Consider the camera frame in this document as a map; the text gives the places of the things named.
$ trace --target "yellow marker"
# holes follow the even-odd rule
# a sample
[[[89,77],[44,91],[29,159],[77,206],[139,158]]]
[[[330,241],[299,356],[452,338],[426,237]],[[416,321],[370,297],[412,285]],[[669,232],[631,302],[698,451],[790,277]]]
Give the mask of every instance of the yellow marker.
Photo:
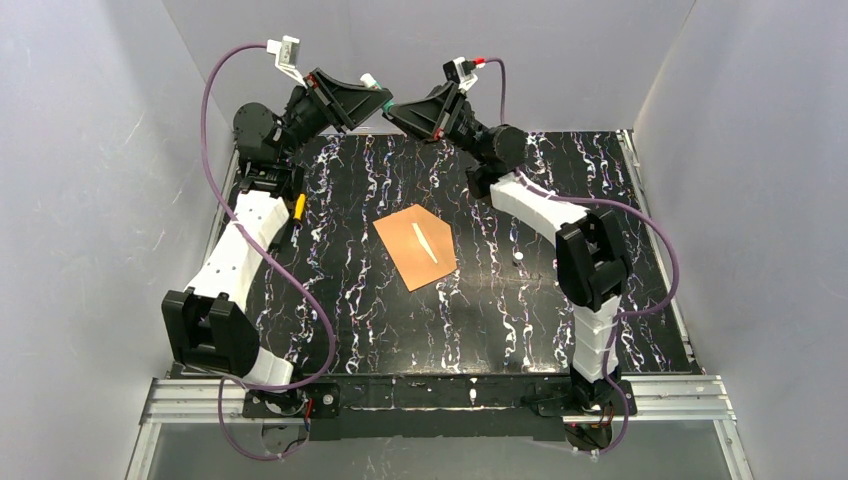
[[[294,204],[294,218],[295,222],[300,223],[303,220],[303,211],[306,209],[306,194],[301,193],[299,197],[297,197],[297,202]]]

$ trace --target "gray wall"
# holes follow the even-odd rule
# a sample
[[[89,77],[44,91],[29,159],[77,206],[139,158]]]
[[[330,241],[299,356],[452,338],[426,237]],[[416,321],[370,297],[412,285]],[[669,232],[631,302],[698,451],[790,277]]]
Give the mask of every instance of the gray wall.
[[[755,476],[844,478],[848,4],[796,3],[698,2],[636,148]]]
[[[0,476],[121,478],[211,227],[203,81],[159,2],[0,1],[0,64]]]
[[[204,74],[230,47],[301,38],[300,68],[357,82],[368,71],[397,101],[444,82],[457,56],[500,56],[508,69],[507,121],[528,130],[630,128],[693,0],[506,0],[381,2],[163,0]],[[222,72],[224,116],[249,101],[280,109],[292,82],[252,53]],[[497,65],[481,71],[471,99],[484,123],[498,120]],[[372,131],[394,131],[379,117]]]

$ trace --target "black marble tabletop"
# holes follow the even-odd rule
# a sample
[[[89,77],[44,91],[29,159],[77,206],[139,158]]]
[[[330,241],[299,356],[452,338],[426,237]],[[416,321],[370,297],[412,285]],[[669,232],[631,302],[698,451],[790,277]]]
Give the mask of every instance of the black marble tabletop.
[[[525,172],[572,196],[638,207],[615,133],[533,133]],[[307,145],[304,226],[276,254],[313,292],[336,330],[333,373],[567,371],[572,306],[555,284],[553,247],[531,228],[468,195],[474,160],[446,144],[402,135],[328,136]],[[373,222],[420,204],[451,225],[458,269],[410,293]],[[622,308],[666,295],[646,227],[619,213],[633,259]],[[524,254],[521,267],[512,254]],[[267,265],[248,297],[262,343],[316,371],[327,336],[301,296]],[[625,322],[618,354],[628,372],[690,372],[670,309]]]

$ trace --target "white bracket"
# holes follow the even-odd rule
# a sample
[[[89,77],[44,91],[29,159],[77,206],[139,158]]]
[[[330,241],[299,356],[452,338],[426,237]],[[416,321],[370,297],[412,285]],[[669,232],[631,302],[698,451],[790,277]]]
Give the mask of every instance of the white bracket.
[[[238,195],[235,214],[247,233],[265,250],[289,219],[282,199],[258,190]],[[226,293],[230,301],[245,312],[247,292],[260,263],[262,257],[230,222],[203,268],[186,288],[194,288],[195,295],[209,298]]]
[[[464,61],[465,61],[465,57],[457,57],[457,58],[453,59],[453,65],[456,68],[457,75],[459,75],[459,91],[463,92],[463,93],[470,90],[471,87],[473,87],[474,84],[477,83],[477,74],[476,73],[471,72],[468,75],[466,75],[462,71],[462,62],[464,62]]]
[[[265,51],[274,55],[274,66],[278,70],[293,78],[295,82],[306,86],[303,75],[297,69],[297,56],[300,52],[300,40],[288,35],[283,41],[268,40]]]
[[[556,233],[563,223],[577,223],[586,216],[585,207],[557,202],[531,192],[518,181],[514,173],[501,177],[489,191],[492,195],[492,206],[495,209],[526,223],[554,246],[556,246]]]

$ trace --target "purple cable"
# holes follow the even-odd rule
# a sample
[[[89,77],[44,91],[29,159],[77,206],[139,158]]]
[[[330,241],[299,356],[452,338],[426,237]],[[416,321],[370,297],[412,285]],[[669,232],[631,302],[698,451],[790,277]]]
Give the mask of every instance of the purple cable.
[[[504,114],[504,110],[506,109],[506,65],[504,65],[500,57],[483,59],[483,63],[489,62],[495,62],[501,66],[501,125],[503,125],[506,123],[506,115]]]
[[[615,383],[612,380],[612,378],[610,378],[609,372],[607,371],[607,362],[609,361],[610,349],[612,348],[613,344],[615,343],[615,339],[616,339],[617,332],[618,332],[618,325],[621,323],[621,321],[623,319],[630,318],[630,317],[639,317],[639,316],[642,316],[642,315],[652,315],[654,313],[662,311],[662,309],[664,309],[665,307],[667,307],[669,305],[669,303],[671,303],[671,299],[674,298],[674,295],[677,293],[677,286],[680,284],[680,265],[677,262],[677,253],[674,251],[674,247],[671,245],[671,241],[669,241],[668,236],[666,235],[665,231],[662,228],[660,228],[660,226],[657,225],[651,219],[651,217],[645,215],[644,213],[640,212],[639,210],[636,210],[635,208],[631,207],[630,205],[627,205],[627,204],[621,203],[621,202],[616,202],[615,200],[607,200],[607,199],[604,199],[604,198],[561,197],[561,196],[555,195],[551,192],[547,192],[547,191],[543,190],[542,188],[540,188],[539,186],[537,186],[536,184],[531,183],[530,180],[527,178],[527,176],[524,175],[523,172],[521,172],[519,170],[516,170],[516,172],[518,174],[519,183],[521,183],[522,185],[527,187],[527,189],[530,190],[531,192],[533,192],[534,194],[539,195],[541,197],[549,198],[549,199],[557,201],[557,202],[608,205],[610,207],[620,208],[621,210],[624,210],[625,212],[635,216],[636,218],[638,218],[639,220],[641,220],[642,222],[647,224],[649,227],[651,227],[655,232],[657,232],[657,235],[660,237],[660,239],[665,244],[666,250],[668,250],[668,257],[671,259],[671,276],[672,276],[671,287],[668,289],[668,295],[666,295],[665,298],[663,298],[658,304],[654,305],[653,307],[647,308],[645,310],[634,310],[634,311],[630,311],[630,312],[621,312],[621,313],[617,314],[613,318],[613,320],[615,320],[615,322],[613,323],[612,328],[610,328],[610,336],[609,336],[609,340],[607,340],[606,351],[604,352],[603,365],[601,366],[601,373],[604,376],[604,380],[606,380],[607,383],[610,384],[610,386],[613,389],[615,389],[615,391],[621,396],[621,401],[624,403],[624,405],[627,405],[627,396],[624,394],[624,390],[622,390],[621,387],[619,387],[618,384]],[[630,422],[630,409],[625,408],[624,409],[624,422],[621,425],[621,432],[618,434],[617,437],[615,437],[615,440],[613,440],[607,448],[603,448],[603,449],[599,450],[598,453],[607,453],[607,452],[611,451],[613,448],[615,448],[616,446],[618,446],[618,444],[621,443],[621,440],[624,438],[624,435],[627,433],[627,425],[628,425],[629,422]]]
[[[243,50],[249,50],[249,49],[253,49],[253,48],[261,48],[261,49],[264,50],[265,44],[264,43],[249,43],[249,44],[246,44],[246,45],[241,45],[241,46],[233,48],[229,52],[225,53],[224,56],[221,57],[220,60],[218,60],[218,63],[215,64],[215,66],[212,68],[212,71],[209,73],[209,79],[206,81],[206,88],[203,89],[203,101],[200,105],[200,159],[201,159],[201,162],[203,163],[203,172],[206,174],[206,180],[209,182],[209,187],[212,188],[212,193],[215,194],[215,198],[218,200],[218,204],[221,205],[221,207],[224,209],[224,213],[226,213],[227,217],[229,217],[230,223],[235,225],[236,229],[238,229],[238,231],[241,233],[242,237],[244,237],[244,240],[254,250],[256,250],[256,252],[259,253],[259,255],[261,255],[262,258],[265,259],[265,261],[268,262],[268,264],[270,264],[271,267],[274,270],[276,270],[280,275],[282,275],[283,278],[285,278],[286,281],[288,281],[295,288],[295,290],[298,291],[298,293],[303,295],[303,297],[306,299],[306,301],[309,303],[309,305],[312,306],[312,308],[318,314],[318,318],[321,319],[321,323],[324,324],[324,329],[327,331],[327,337],[329,339],[329,349],[327,350],[327,360],[324,362],[324,365],[322,365],[321,368],[319,368],[318,371],[315,372],[315,374],[313,374],[312,376],[305,378],[305,379],[303,379],[299,382],[289,384],[289,385],[255,385],[255,384],[251,384],[251,383],[241,383],[242,387],[251,388],[251,389],[254,389],[254,390],[282,392],[282,391],[286,391],[286,390],[291,390],[293,388],[300,388],[304,385],[308,385],[308,384],[314,382],[315,380],[317,380],[319,377],[321,377],[321,375],[323,375],[324,373],[327,372],[327,370],[329,370],[330,365],[333,362],[333,354],[336,351],[336,335],[335,335],[335,332],[333,331],[333,325],[330,323],[330,319],[327,317],[327,313],[324,312],[324,309],[321,308],[321,305],[318,304],[318,300],[316,300],[315,297],[312,296],[312,294],[309,293],[308,290],[306,290],[306,288],[303,286],[303,284],[298,282],[297,279],[294,278],[294,276],[291,273],[288,272],[288,270],[286,270],[282,265],[280,265],[274,259],[274,257],[272,257],[270,254],[268,254],[268,252],[266,252],[265,249],[263,249],[261,245],[256,243],[256,240],[251,238],[250,234],[247,233],[247,230],[245,230],[244,227],[238,222],[238,219],[236,218],[235,212],[233,212],[233,209],[230,208],[230,206],[227,204],[226,199],[224,199],[224,195],[221,193],[221,190],[218,188],[218,185],[215,184],[215,179],[212,178],[212,169],[209,167],[209,148],[206,145],[206,111],[207,111],[208,106],[209,106],[209,96],[210,96],[210,93],[212,92],[212,83],[215,81],[215,76],[218,74],[218,71],[221,70],[221,67],[224,65],[224,63],[227,60],[230,59],[230,57],[232,57],[233,55],[235,55],[235,54],[237,54],[237,53],[239,53]],[[288,456],[288,455],[285,455],[285,454],[284,455],[274,455],[274,456],[270,456],[270,457],[269,456],[255,455],[253,453],[250,453],[250,452],[244,450],[243,448],[241,448],[239,445],[237,445],[235,443],[233,438],[230,436],[230,433],[227,431],[226,425],[224,424],[224,414],[223,414],[223,405],[222,405],[223,397],[222,396],[223,396],[223,393],[224,393],[224,382],[225,381],[226,381],[226,378],[221,379],[221,384],[218,387],[218,423],[221,425],[221,430],[224,432],[224,436],[227,438],[227,441],[230,443],[230,445],[232,445],[232,447],[236,451],[241,453],[242,455],[244,455],[248,458],[252,458],[254,460],[277,460],[279,458],[283,458],[285,456]],[[299,448],[300,447],[298,446],[298,448],[291,450],[287,453],[288,454],[294,453]]]

